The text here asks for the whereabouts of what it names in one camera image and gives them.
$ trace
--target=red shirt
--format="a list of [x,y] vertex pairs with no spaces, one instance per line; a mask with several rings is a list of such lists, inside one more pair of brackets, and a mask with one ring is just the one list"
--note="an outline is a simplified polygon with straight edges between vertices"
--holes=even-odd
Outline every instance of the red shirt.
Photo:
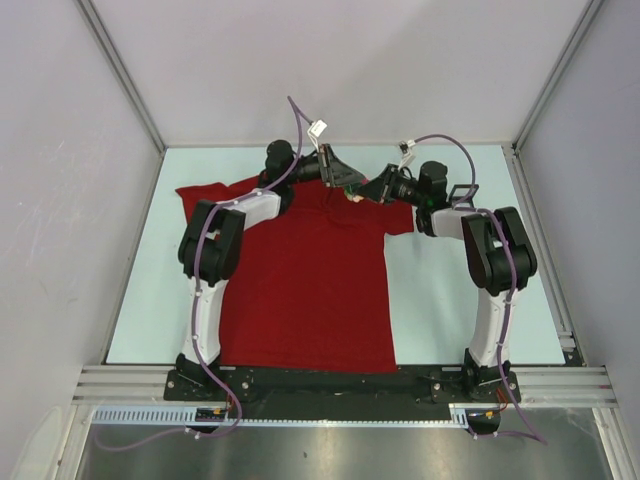
[[[189,219],[198,200],[256,185],[254,177],[177,192]],[[221,363],[394,372],[384,234],[411,232],[411,207],[356,204],[320,181],[294,190],[287,213],[245,231],[222,304]]]

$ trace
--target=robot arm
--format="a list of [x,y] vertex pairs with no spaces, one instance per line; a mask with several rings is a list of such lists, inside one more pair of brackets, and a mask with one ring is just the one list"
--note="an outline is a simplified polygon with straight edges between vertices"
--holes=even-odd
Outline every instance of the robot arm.
[[244,231],[284,214],[293,201],[294,183],[319,179],[327,187],[345,187],[365,180],[360,172],[342,163],[330,145],[323,144],[311,155],[301,157],[287,178],[272,190],[265,190],[264,187],[282,177],[293,161],[294,152],[291,144],[284,140],[272,142],[267,147],[265,169],[258,177],[258,188],[241,198],[221,204],[209,226],[202,248],[199,262],[199,292],[196,289],[194,275],[196,250],[206,219],[216,208],[216,204],[208,200],[199,201],[187,225],[178,250],[178,259],[189,278],[190,310],[193,310],[196,295],[200,298],[195,312],[195,328],[192,329],[191,322],[188,323],[182,351],[176,359],[176,369],[197,383],[203,384],[206,374],[200,367],[193,340],[197,340],[199,353],[205,363],[212,364],[220,354],[219,326],[222,301],[229,278],[240,261]]
[[[417,179],[405,176],[401,168],[389,164],[378,177],[359,186],[355,194],[381,204],[395,200],[410,203],[417,207],[416,224],[420,232],[464,242],[469,274],[479,292],[475,332],[465,351],[463,373],[471,396],[482,397],[487,392],[495,392],[501,380],[497,347],[505,321],[508,330],[502,340],[500,357],[504,371],[509,372],[510,320],[520,291],[537,270],[537,261],[517,210],[507,207],[493,212],[516,266],[517,288],[510,296],[511,268],[494,225],[480,210],[454,208],[455,198],[447,197],[446,175],[447,167],[438,162],[425,162]],[[452,193],[460,188],[471,189],[472,202],[477,186],[456,185]]]

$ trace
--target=metal table surface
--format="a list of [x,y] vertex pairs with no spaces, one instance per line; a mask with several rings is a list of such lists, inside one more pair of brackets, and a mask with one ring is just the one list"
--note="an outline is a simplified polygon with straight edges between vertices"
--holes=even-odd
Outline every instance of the metal table surface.
[[[141,440],[166,427],[92,426],[79,479],[609,479],[590,409],[529,410],[549,441],[474,441],[461,429],[245,427],[219,439],[170,435],[124,453],[108,445]],[[520,429],[513,410],[501,430]]]

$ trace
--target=gray wall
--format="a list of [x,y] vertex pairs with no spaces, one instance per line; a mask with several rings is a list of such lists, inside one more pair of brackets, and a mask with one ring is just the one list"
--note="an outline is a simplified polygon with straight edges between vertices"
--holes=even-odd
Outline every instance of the gray wall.
[[640,2],[612,0],[525,144],[527,179],[590,363],[640,446]]
[[159,157],[72,1],[2,2],[0,38],[0,478],[9,478],[45,412],[61,406],[55,436],[81,366],[98,354]]
[[171,146],[517,134],[587,0],[95,0]]

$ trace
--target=white connector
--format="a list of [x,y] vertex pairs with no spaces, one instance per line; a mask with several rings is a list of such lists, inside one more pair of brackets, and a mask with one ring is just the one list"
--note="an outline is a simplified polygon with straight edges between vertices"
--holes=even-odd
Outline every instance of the white connector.
[[318,139],[322,132],[327,128],[327,124],[322,120],[316,120],[311,124],[309,129],[307,130],[307,135],[309,136],[309,140],[313,143],[313,146],[318,150]]
[[398,170],[404,167],[408,167],[416,158],[415,154],[413,153],[413,147],[415,146],[416,142],[414,142],[413,140],[406,140],[398,144],[400,152],[402,152],[402,160],[400,161],[400,165],[398,165]]

